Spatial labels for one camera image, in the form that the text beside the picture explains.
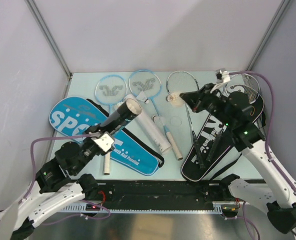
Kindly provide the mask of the clear tube lid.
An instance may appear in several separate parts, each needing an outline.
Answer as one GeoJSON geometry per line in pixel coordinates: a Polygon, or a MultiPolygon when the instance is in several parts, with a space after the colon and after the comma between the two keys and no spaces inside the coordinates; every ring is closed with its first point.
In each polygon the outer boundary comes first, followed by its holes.
{"type": "Polygon", "coordinates": [[[170,119],[170,124],[172,126],[175,126],[175,127],[179,127],[182,125],[182,120],[180,117],[178,116],[173,116],[171,119],[170,119]]]}

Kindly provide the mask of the white shuttlecock blue band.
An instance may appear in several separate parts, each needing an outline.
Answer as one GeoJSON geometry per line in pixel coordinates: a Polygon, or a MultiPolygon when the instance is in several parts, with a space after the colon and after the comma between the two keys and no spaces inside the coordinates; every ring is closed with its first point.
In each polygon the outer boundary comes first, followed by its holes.
{"type": "Polygon", "coordinates": [[[159,125],[159,126],[165,126],[165,124],[164,124],[164,118],[161,117],[161,116],[153,115],[153,116],[152,116],[152,120],[154,121],[154,123],[155,123],[156,125],[159,125]]]}

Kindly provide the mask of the white shuttlecock tube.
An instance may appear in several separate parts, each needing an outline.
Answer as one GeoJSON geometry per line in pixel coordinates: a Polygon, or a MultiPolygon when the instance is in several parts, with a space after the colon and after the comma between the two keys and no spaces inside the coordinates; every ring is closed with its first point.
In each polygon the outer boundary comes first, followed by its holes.
{"type": "Polygon", "coordinates": [[[128,99],[134,100],[142,109],[141,113],[136,117],[140,127],[146,132],[147,135],[149,135],[150,139],[155,143],[161,155],[167,154],[172,149],[170,142],[163,135],[159,127],[148,116],[139,101],[132,94],[128,94],[124,97],[124,100],[128,99]]]}

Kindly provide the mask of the black shuttlecock tube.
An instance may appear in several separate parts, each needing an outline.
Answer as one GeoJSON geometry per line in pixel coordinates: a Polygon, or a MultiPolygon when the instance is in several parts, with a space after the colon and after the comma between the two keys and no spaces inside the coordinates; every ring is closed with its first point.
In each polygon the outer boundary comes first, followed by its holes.
{"type": "Polygon", "coordinates": [[[125,100],[103,123],[99,124],[98,129],[114,135],[141,114],[141,112],[142,108],[140,104],[129,98],[125,100]]]}

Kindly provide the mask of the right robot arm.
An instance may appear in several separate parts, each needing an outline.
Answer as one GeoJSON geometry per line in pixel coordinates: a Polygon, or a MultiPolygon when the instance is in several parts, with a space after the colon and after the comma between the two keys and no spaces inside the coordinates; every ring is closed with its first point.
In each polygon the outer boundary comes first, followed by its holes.
{"type": "Polygon", "coordinates": [[[268,139],[249,118],[252,108],[247,94],[234,91],[219,95],[212,83],[202,89],[183,92],[179,96],[194,113],[206,110],[226,125],[233,146],[260,173],[269,191],[248,184],[235,174],[221,180],[220,197],[239,198],[265,213],[281,233],[296,228],[296,180],[285,170],[269,148],[268,139]]]}

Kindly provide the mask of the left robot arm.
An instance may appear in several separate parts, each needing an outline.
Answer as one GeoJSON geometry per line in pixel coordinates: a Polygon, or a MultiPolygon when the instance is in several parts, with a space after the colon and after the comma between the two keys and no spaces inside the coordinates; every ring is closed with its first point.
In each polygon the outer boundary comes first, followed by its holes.
{"type": "Polygon", "coordinates": [[[24,240],[50,216],[74,202],[94,199],[99,192],[95,178],[76,176],[95,157],[113,150],[116,130],[102,124],[89,127],[81,143],[65,142],[35,176],[25,194],[0,210],[0,240],[24,240]]]}

